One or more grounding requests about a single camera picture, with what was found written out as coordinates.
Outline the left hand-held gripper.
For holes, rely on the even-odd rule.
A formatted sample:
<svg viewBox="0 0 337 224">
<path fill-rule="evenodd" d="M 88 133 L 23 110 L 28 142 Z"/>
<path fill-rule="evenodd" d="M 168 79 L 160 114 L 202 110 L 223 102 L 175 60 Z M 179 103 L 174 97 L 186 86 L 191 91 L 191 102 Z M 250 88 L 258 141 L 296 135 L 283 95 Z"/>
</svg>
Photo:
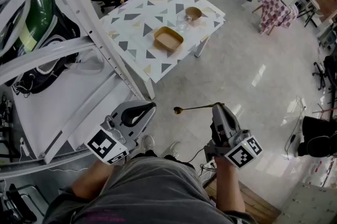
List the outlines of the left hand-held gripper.
<svg viewBox="0 0 337 224">
<path fill-rule="evenodd" d="M 100 161 L 111 165 L 138 148 L 138 136 L 146 129 L 155 112 L 154 102 L 134 100 L 121 103 L 112 115 L 107 115 L 91 130 L 84 145 Z"/>
</svg>

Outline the small gold spoon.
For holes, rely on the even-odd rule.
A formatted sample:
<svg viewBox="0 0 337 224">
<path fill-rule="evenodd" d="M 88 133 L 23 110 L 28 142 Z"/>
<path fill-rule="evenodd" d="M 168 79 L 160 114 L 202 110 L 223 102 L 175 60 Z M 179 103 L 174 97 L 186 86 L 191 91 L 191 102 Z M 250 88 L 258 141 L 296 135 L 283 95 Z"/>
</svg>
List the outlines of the small gold spoon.
<svg viewBox="0 0 337 224">
<path fill-rule="evenodd" d="M 174 107 L 174 113 L 176 115 L 181 114 L 185 110 L 193 110 L 193 109 L 201 109 L 201 108 L 212 108 L 215 105 L 224 105 L 224 103 L 215 103 L 215 104 L 210 104 L 210 105 L 205 105 L 205 106 L 198 106 L 198 107 L 192 107 L 192 108 L 181 108 L 181 107 Z"/>
</svg>

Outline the clear glass cup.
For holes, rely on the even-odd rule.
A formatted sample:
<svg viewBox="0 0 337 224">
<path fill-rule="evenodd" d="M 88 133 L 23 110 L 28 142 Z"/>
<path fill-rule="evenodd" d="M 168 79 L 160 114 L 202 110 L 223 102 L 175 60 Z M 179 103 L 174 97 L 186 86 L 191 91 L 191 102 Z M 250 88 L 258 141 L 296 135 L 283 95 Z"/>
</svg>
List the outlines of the clear glass cup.
<svg viewBox="0 0 337 224">
<path fill-rule="evenodd" d="M 181 14 L 177 16 L 176 28 L 178 32 L 185 32 L 192 18 L 186 14 Z"/>
</svg>

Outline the person's left forearm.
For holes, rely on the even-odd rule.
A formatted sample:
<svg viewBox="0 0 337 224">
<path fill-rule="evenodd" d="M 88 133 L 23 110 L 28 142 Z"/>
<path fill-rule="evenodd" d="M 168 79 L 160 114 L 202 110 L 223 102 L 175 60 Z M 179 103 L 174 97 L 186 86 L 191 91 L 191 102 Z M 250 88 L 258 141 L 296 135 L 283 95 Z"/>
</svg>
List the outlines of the person's left forearm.
<svg viewBox="0 0 337 224">
<path fill-rule="evenodd" d="M 74 195 L 79 198 L 93 200 L 102 191 L 113 169 L 113 165 L 107 165 L 97 160 L 73 182 L 71 189 Z"/>
</svg>

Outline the person's right forearm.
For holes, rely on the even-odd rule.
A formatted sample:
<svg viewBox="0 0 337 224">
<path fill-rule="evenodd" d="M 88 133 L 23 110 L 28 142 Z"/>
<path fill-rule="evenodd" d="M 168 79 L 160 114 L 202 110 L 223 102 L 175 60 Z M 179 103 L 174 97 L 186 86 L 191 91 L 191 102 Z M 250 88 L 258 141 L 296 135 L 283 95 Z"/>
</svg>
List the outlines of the person's right forearm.
<svg viewBox="0 0 337 224">
<path fill-rule="evenodd" d="M 236 167 L 223 157 L 215 157 L 215 163 L 217 209 L 245 213 Z"/>
</svg>

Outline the person's left shoe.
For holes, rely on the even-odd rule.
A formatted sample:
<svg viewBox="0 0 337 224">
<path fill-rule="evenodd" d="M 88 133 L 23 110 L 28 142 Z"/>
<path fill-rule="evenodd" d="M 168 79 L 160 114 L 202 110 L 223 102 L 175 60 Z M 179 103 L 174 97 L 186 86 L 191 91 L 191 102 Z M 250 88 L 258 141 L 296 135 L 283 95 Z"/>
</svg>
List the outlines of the person's left shoe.
<svg viewBox="0 0 337 224">
<path fill-rule="evenodd" d="M 153 151 L 154 146 L 155 146 L 155 141 L 151 135 L 146 135 L 143 138 L 142 145 L 143 145 L 143 149 L 145 152 L 150 151 L 150 150 Z"/>
</svg>

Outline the person's right shoe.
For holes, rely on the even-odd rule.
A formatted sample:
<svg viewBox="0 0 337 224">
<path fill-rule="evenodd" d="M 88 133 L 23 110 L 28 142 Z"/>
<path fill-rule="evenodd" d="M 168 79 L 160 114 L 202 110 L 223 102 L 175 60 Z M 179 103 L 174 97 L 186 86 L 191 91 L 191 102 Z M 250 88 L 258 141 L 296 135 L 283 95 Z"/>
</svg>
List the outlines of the person's right shoe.
<svg viewBox="0 0 337 224">
<path fill-rule="evenodd" d="M 181 144 L 180 141 L 176 141 L 176 142 L 172 143 L 170 148 L 169 148 L 169 155 L 174 157 L 174 158 L 178 158 L 181 146 L 182 146 L 182 144 Z"/>
</svg>

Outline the person's black trousers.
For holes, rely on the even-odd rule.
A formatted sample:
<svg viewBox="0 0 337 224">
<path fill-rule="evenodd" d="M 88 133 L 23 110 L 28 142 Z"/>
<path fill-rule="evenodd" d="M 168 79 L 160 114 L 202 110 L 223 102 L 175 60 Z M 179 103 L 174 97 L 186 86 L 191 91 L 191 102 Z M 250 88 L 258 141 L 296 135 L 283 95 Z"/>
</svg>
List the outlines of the person's black trousers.
<svg viewBox="0 0 337 224">
<path fill-rule="evenodd" d="M 153 151 L 153 150 L 148 150 L 146 151 L 145 153 L 139 153 L 137 155 L 135 155 L 134 157 L 132 157 L 132 159 L 136 159 L 136 158 L 141 158 L 141 157 L 157 157 L 157 154 Z M 166 155 L 163 157 L 164 159 L 167 159 L 167 160 L 171 160 L 171 161 L 174 161 L 174 162 L 177 162 L 177 163 L 181 163 L 181 164 L 184 164 L 190 168 L 193 168 L 194 169 L 194 166 L 187 163 L 187 162 L 182 162 L 182 161 L 179 161 L 177 160 L 174 156 L 172 155 Z"/>
</svg>

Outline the person's grey shirt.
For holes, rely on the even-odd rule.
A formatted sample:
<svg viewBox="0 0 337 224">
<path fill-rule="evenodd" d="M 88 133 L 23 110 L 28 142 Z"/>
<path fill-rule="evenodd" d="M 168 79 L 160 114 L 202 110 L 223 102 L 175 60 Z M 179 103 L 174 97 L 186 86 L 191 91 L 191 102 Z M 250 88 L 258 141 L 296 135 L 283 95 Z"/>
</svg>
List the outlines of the person's grey shirt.
<svg viewBox="0 0 337 224">
<path fill-rule="evenodd" d="M 248 214 L 215 208 L 191 167 L 139 157 L 113 172 L 92 201 L 70 189 L 50 204 L 43 224 L 257 224 Z"/>
</svg>

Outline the brown rectangular tray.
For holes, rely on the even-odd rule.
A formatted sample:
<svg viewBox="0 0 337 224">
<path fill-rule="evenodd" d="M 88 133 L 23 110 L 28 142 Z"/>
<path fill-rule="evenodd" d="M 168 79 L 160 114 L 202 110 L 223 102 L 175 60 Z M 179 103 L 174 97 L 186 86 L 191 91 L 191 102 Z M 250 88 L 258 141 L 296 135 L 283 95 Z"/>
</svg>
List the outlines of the brown rectangular tray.
<svg viewBox="0 0 337 224">
<path fill-rule="evenodd" d="M 154 33 L 155 41 L 170 52 L 176 51 L 184 42 L 184 38 L 173 29 L 163 26 Z"/>
</svg>

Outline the wooden floor board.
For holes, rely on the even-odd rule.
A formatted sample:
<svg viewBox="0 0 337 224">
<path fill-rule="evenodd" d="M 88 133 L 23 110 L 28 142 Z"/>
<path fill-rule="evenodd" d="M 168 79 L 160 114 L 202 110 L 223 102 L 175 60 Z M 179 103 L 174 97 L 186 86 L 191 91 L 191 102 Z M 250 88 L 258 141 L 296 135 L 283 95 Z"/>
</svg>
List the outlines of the wooden floor board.
<svg viewBox="0 0 337 224">
<path fill-rule="evenodd" d="M 258 224 L 273 224 L 281 211 L 254 193 L 250 188 L 239 181 L 240 192 L 242 194 L 246 212 L 251 215 Z M 216 175 L 208 180 L 204 189 L 213 202 L 217 198 Z"/>
</svg>

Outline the black floor bag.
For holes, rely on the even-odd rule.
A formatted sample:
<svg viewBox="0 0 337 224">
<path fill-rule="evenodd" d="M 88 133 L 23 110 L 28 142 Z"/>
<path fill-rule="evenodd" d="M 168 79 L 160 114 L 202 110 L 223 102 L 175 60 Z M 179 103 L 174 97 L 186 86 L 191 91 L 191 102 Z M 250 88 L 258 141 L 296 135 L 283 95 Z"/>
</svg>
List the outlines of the black floor bag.
<svg viewBox="0 0 337 224">
<path fill-rule="evenodd" d="M 297 155 L 314 158 L 337 158 L 337 121 L 305 116 L 302 120 L 302 136 Z"/>
</svg>

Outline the black backpack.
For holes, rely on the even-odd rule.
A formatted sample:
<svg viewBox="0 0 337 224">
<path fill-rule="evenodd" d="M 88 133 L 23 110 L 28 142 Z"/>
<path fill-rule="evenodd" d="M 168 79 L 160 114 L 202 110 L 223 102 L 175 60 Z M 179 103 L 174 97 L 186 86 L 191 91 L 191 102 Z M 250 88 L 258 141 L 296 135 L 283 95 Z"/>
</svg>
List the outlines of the black backpack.
<svg viewBox="0 0 337 224">
<path fill-rule="evenodd" d="M 64 14 L 54 16 L 57 20 L 52 23 L 52 29 L 48 30 L 48 36 L 43 40 L 41 48 L 51 44 L 57 44 L 69 39 L 80 37 L 80 29 L 76 23 Z M 55 59 L 46 64 L 37 66 L 21 76 L 17 76 L 5 83 L 12 87 L 15 94 L 37 94 L 49 87 L 59 75 L 67 70 L 66 65 L 76 62 L 78 53 Z"/>
</svg>

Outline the checkered cloth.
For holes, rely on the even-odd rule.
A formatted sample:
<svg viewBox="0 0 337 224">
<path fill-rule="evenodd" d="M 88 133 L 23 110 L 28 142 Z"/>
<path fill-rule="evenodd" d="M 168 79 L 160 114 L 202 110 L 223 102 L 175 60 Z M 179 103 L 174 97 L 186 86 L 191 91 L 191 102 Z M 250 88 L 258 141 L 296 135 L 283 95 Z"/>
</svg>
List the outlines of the checkered cloth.
<svg viewBox="0 0 337 224">
<path fill-rule="evenodd" d="M 257 0 L 261 3 L 260 33 L 270 33 L 274 27 L 290 28 L 299 10 L 295 4 L 285 5 L 281 0 Z"/>
</svg>

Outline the black metal chair frame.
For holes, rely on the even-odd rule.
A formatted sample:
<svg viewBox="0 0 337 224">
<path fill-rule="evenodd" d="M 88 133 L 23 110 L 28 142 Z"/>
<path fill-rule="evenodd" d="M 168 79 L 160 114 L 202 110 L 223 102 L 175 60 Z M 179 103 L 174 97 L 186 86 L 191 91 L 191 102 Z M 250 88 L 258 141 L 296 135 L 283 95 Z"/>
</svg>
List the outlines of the black metal chair frame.
<svg viewBox="0 0 337 224">
<path fill-rule="evenodd" d="M 16 188 L 14 184 L 11 184 L 9 189 L 4 191 L 5 198 L 3 199 L 3 202 L 7 210 L 3 211 L 2 213 L 12 224 L 36 224 L 37 222 L 37 216 L 29 208 L 23 197 L 29 199 L 31 204 L 35 207 L 42 218 L 45 216 L 45 213 L 42 212 L 42 210 L 38 207 L 36 202 L 29 194 L 20 193 L 20 191 L 26 190 L 28 188 L 35 190 L 43 199 L 43 201 L 49 206 L 48 200 L 37 185 L 28 184 Z"/>
</svg>

